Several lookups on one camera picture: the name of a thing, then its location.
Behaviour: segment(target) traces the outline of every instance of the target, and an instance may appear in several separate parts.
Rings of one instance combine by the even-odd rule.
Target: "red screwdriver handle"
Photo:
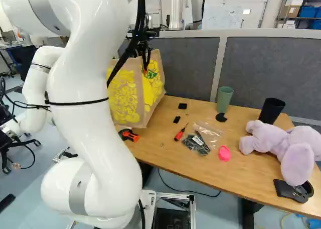
[[[181,137],[182,137],[182,135],[183,135],[183,133],[184,133],[183,131],[179,131],[179,132],[177,133],[177,135],[175,136],[174,140],[175,140],[175,141],[180,140]]]

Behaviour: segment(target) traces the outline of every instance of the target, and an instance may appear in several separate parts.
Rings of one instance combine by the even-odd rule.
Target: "shelf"
[[[278,18],[277,20],[278,21],[282,21],[284,19],[287,19],[287,20],[321,20],[321,18],[319,17],[296,17],[296,18]]]

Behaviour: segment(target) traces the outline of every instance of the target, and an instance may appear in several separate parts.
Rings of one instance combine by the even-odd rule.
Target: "pink object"
[[[222,145],[220,147],[220,151],[219,151],[219,158],[222,161],[229,161],[231,158],[231,152],[230,149],[227,148],[226,146]]]
[[[253,150],[271,152],[281,162],[281,173],[291,186],[305,183],[311,176],[314,161],[321,160],[321,135],[310,126],[297,126],[284,131],[259,120],[249,121],[245,129],[251,136],[240,139],[244,155]]]

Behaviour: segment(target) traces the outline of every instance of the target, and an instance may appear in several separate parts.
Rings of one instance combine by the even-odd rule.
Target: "plastic bag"
[[[211,127],[208,123],[196,122],[193,124],[193,132],[188,133],[182,142],[190,150],[204,156],[216,148],[216,143],[222,135],[221,130]]]

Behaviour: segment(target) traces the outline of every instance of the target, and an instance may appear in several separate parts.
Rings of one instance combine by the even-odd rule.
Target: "cardboard box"
[[[304,0],[286,0],[286,6],[301,6]]]
[[[283,28],[283,29],[295,29],[295,21],[286,21],[285,24],[283,24],[284,21],[279,21],[277,23],[277,28]]]
[[[301,6],[285,6],[280,12],[280,18],[296,18]]]

